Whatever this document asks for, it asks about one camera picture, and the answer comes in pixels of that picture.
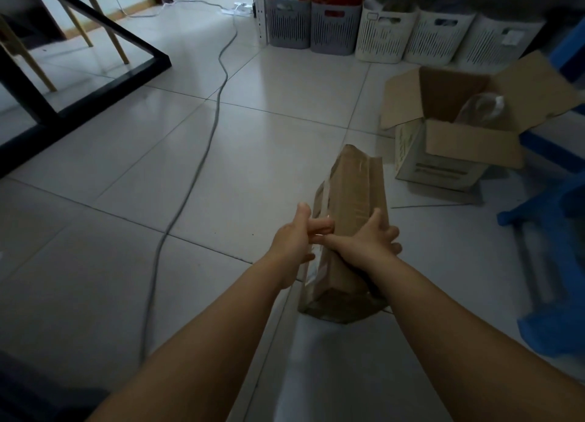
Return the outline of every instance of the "wooden leg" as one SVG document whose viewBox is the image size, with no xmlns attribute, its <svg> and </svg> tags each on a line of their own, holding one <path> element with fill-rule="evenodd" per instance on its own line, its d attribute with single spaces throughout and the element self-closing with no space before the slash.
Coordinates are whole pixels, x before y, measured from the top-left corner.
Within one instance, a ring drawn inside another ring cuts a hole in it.
<svg viewBox="0 0 585 422">
<path fill-rule="evenodd" d="M 12 31 L 12 28 L 10 25 L 8 25 L 2 16 L 0 16 L 0 31 L 2 31 L 4 36 L 6 36 L 11 45 L 16 49 L 17 53 L 20 54 L 24 60 L 26 60 L 26 63 L 29 64 L 37 76 L 40 77 L 47 88 L 55 93 L 57 88 L 55 88 L 53 82 L 51 82 L 51 80 L 47 77 L 47 74 L 44 73 L 39 64 L 37 64 L 37 62 L 33 59 L 33 56 L 30 55 L 24 44 L 20 41 L 14 31 Z"/>
<path fill-rule="evenodd" d="M 87 33 L 85 32 L 85 30 L 83 29 L 83 26 L 81 26 L 81 23 L 79 23 L 79 20 L 77 19 L 77 17 L 75 16 L 75 14 L 73 14 L 73 11 L 71 11 L 71 8 L 69 8 L 69 6 L 65 5 L 64 3 L 62 3 L 61 5 L 63 6 L 63 9 L 67 13 L 67 15 L 69 16 L 69 18 L 73 22 L 73 24 L 75 25 L 75 27 L 77 28 L 77 31 L 79 31 L 79 33 L 81 34 L 81 36 L 84 38 L 85 43 L 87 43 L 87 46 L 88 47 L 93 47 L 94 46 L 93 43 L 91 43 L 91 40 L 90 40 L 89 36 L 87 35 Z"/>
<path fill-rule="evenodd" d="M 98 0 L 89 0 L 89 1 L 91 3 L 92 7 L 94 7 L 94 10 L 104 14 L 104 12 L 102 11 L 102 9 L 99 6 Z M 106 33 L 109 35 L 110 40 L 113 43 L 113 46 L 118 50 L 118 54 L 122 58 L 122 62 L 124 62 L 125 64 L 129 64 L 130 61 L 128 60 L 128 57 L 126 57 L 126 54 L 124 53 L 124 50 L 122 49 L 122 46 L 120 45 L 120 42 L 118 41 L 118 38 L 116 37 L 116 35 L 109 28 L 106 28 Z"/>
</svg>

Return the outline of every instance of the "person's left hand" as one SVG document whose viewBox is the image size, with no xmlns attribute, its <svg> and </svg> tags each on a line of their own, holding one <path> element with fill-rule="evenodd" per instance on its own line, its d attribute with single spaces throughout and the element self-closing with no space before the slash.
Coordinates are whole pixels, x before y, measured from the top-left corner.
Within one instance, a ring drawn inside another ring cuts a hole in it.
<svg viewBox="0 0 585 422">
<path fill-rule="evenodd" d="M 311 218 L 311 207 L 305 202 L 296 206 L 296 214 L 292 222 L 281 226 L 274 235 L 270 249 L 266 253 L 269 258 L 282 262 L 285 272 L 282 274 L 282 288 L 288 288 L 296 278 L 300 264 L 315 258 L 309 249 L 309 236 L 330 234 L 335 222 L 330 217 Z"/>
</svg>

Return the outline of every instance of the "cardboard package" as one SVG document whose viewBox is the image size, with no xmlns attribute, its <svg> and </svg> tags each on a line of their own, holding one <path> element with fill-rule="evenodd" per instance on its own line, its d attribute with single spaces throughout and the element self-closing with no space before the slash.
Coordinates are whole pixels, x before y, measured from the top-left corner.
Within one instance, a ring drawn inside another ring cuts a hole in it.
<svg viewBox="0 0 585 422">
<path fill-rule="evenodd" d="M 485 128 L 452 123 L 473 94 L 504 96 Z M 396 178 L 469 190 L 490 165 L 523 167 L 522 132 L 579 105 L 579 95 L 540 52 L 500 73 L 474 75 L 422 66 L 386 82 L 380 127 L 396 127 Z"/>
<path fill-rule="evenodd" d="M 374 208 L 388 216 L 381 158 L 371 158 L 353 145 L 345 145 L 329 179 L 315 194 L 313 217 L 335 219 L 335 234 L 352 236 L 369 219 Z M 320 245 L 315 260 L 301 265 L 302 313 L 338 323 L 364 319 L 387 306 L 367 276 Z"/>
</svg>

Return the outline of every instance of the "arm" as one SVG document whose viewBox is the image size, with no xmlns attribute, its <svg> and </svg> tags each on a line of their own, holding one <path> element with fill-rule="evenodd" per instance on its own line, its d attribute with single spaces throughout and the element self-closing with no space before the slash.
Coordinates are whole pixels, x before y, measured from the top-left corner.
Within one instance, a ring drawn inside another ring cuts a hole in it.
<svg viewBox="0 0 585 422">
<path fill-rule="evenodd" d="M 162 345 L 89 421 L 225 420 L 276 296 L 292 285 L 300 263 L 314 258 L 307 254 L 309 234 L 332 231 L 331 219 L 310 216 L 309 206 L 299 204 L 267 254 Z"/>
<path fill-rule="evenodd" d="M 585 388 L 402 262 L 398 233 L 377 210 L 354 237 L 312 241 L 370 275 L 453 419 L 582 420 Z"/>
</svg>

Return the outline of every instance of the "person's right hand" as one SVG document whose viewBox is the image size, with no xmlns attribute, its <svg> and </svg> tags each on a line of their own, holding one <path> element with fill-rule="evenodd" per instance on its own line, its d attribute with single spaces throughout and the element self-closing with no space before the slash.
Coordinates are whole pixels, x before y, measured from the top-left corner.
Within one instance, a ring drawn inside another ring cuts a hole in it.
<svg viewBox="0 0 585 422">
<path fill-rule="evenodd" d="M 402 251 L 402 245 L 393 242 L 398 236 L 399 229 L 389 226 L 382 211 L 376 208 L 368 222 L 353 237 L 315 235 L 310 243 L 338 252 L 347 263 L 371 275 L 388 257 Z"/>
</svg>

